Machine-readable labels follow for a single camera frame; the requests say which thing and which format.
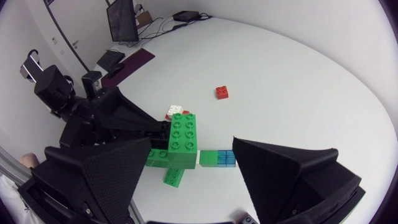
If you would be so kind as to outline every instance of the white table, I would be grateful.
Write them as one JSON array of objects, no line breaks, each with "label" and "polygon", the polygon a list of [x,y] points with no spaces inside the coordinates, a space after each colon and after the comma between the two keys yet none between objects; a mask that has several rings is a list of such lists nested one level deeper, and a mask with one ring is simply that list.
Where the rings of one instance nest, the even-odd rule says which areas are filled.
[{"label": "white table", "polygon": [[[114,48],[129,55],[137,46]],[[380,101],[350,72],[279,34],[215,18],[144,48],[156,58],[119,84],[137,106],[158,120],[170,105],[196,114],[199,149],[231,149],[233,136],[337,148],[338,162],[362,177],[366,191],[345,223],[372,219],[397,167],[398,143]],[[215,88],[222,85],[229,98],[217,100]],[[133,199],[145,221],[221,222],[243,211],[257,219],[238,167],[197,165],[177,189],[162,183],[164,175],[153,167],[141,175]]]}]

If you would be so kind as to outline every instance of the lego stud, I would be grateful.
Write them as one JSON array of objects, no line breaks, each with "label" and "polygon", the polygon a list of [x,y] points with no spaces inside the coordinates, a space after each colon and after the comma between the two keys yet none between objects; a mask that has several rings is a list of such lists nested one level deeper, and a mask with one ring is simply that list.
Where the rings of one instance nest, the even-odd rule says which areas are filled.
[{"label": "lego stud", "polygon": [[193,122],[192,121],[187,122],[187,128],[192,128],[192,127],[193,127]]},{"label": "lego stud", "polygon": [[187,136],[187,138],[191,139],[193,138],[193,131],[187,131],[187,133],[185,134]]},{"label": "lego stud", "polygon": [[192,120],[193,119],[193,114],[187,114],[187,119]]},{"label": "lego stud", "polygon": [[174,149],[174,150],[177,150],[177,149],[179,149],[179,147],[180,147],[180,143],[178,143],[178,142],[172,142],[172,149]]},{"label": "lego stud", "polygon": [[185,143],[185,147],[186,147],[188,150],[192,150],[194,146],[195,146],[195,144],[194,144],[193,142],[191,142],[191,141]]},{"label": "lego stud", "polygon": [[176,121],[176,122],[173,123],[173,126],[174,126],[175,128],[179,128],[179,127],[181,127],[181,122]]},{"label": "lego stud", "polygon": [[181,117],[182,117],[182,115],[181,115],[180,113],[176,113],[176,114],[174,114],[173,119],[174,119],[174,118],[175,118],[175,119],[181,119]]},{"label": "lego stud", "polygon": [[179,131],[174,131],[173,134],[172,134],[172,136],[173,136],[174,138],[179,138],[179,137],[180,137],[180,132],[179,132]]},{"label": "lego stud", "polygon": [[166,150],[162,150],[162,151],[159,153],[159,156],[162,157],[162,158],[165,158],[165,157],[167,156]]}]

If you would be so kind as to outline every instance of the green lego brick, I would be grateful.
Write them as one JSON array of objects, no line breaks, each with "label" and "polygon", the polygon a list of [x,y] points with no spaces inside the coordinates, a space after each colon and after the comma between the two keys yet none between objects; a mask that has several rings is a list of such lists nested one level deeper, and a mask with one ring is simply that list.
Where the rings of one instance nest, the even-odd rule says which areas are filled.
[{"label": "green lego brick", "polygon": [[184,169],[169,169],[164,177],[163,183],[173,187],[179,187]]},{"label": "green lego brick", "polygon": [[171,169],[194,169],[196,164],[196,162],[170,161],[167,167]]},{"label": "green lego brick", "polygon": [[170,160],[168,157],[167,150],[151,149],[145,165],[151,166],[151,167],[170,168],[169,162],[170,162]]},{"label": "green lego brick", "polygon": [[217,167],[217,150],[201,150],[199,164],[202,167]]},{"label": "green lego brick", "polygon": [[168,151],[171,161],[196,163],[197,132],[194,114],[173,115]]},{"label": "green lego brick", "polygon": [[196,161],[171,161],[167,150],[151,149],[148,155],[146,166],[172,168],[172,169],[194,169]]}]

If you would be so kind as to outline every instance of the white surface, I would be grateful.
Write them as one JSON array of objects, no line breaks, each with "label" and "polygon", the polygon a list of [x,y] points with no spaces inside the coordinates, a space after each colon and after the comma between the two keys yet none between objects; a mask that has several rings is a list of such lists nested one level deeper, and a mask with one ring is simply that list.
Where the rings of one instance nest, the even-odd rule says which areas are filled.
[{"label": "white surface", "polygon": [[167,116],[171,119],[173,114],[182,113],[183,111],[184,111],[184,109],[182,108],[182,106],[171,105],[167,112]]},{"label": "white surface", "polygon": [[57,0],[50,9],[76,53],[92,70],[98,59],[113,46],[104,0]]},{"label": "white surface", "polygon": [[[197,115],[198,149],[231,149],[233,136],[335,147],[338,162],[362,177],[367,191],[345,222],[372,219],[397,167],[398,142],[380,101],[350,72],[296,41],[221,19],[163,35],[145,49],[156,57],[119,84],[137,106],[162,120],[168,105],[184,105]],[[229,98],[217,100],[214,89],[222,85]],[[187,170],[180,188],[170,189],[163,169],[146,167],[134,201],[145,220],[225,221],[240,209],[255,216],[239,169],[219,169]]]},{"label": "white surface", "polygon": [[[29,7],[31,23],[36,23],[36,25],[33,26],[38,29],[39,32],[41,32],[41,39],[44,38],[44,41],[50,46],[53,52],[51,54],[51,57],[54,57],[54,60],[61,61],[62,65],[69,72],[69,75],[74,79],[76,94],[79,96],[85,96],[86,93],[83,89],[81,77],[87,72],[83,68],[81,63],[77,60],[73,52],[70,50],[65,40],[62,38],[61,33],[59,33],[57,27],[53,23],[53,20],[51,19],[47,8],[45,7],[44,1],[25,0],[25,2]],[[56,38],[57,44],[53,43],[53,37]]]},{"label": "white surface", "polygon": [[25,1],[6,1],[0,12],[0,145],[14,158],[33,152],[44,160],[46,146],[58,146],[65,125],[34,94],[19,73],[32,49],[43,67],[56,64],[68,75],[36,26]]},{"label": "white surface", "polygon": [[[398,131],[398,45],[377,0],[136,0],[153,18],[194,10],[262,27],[323,53],[360,79]],[[242,42],[249,42],[244,34]]]}]

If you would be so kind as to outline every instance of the white wall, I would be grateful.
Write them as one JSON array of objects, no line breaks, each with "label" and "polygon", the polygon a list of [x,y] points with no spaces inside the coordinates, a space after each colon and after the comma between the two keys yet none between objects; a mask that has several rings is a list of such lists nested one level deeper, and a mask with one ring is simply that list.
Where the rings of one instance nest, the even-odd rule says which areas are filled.
[{"label": "white wall", "polygon": [[0,11],[0,145],[16,159],[28,152],[44,160],[45,146],[59,146],[65,123],[52,116],[19,68],[31,49],[43,67],[68,71],[44,41],[25,1],[7,0]]},{"label": "white wall", "polygon": [[[76,94],[80,96],[86,96],[81,83],[81,77],[87,73],[81,63],[77,60],[72,50],[61,36],[55,26],[47,8],[45,7],[43,0],[20,0],[27,2],[33,21],[37,24],[37,27],[44,37],[45,42],[50,46],[53,55],[58,58],[68,70],[70,76],[75,80],[76,83]],[[57,44],[54,44],[52,38],[56,38]]]},{"label": "white wall", "polygon": [[[377,0],[135,0],[153,18],[181,10],[269,29],[331,58],[361,80],[398,133],[398,45]],[[244,38],[242,43],[250,40]]]}]

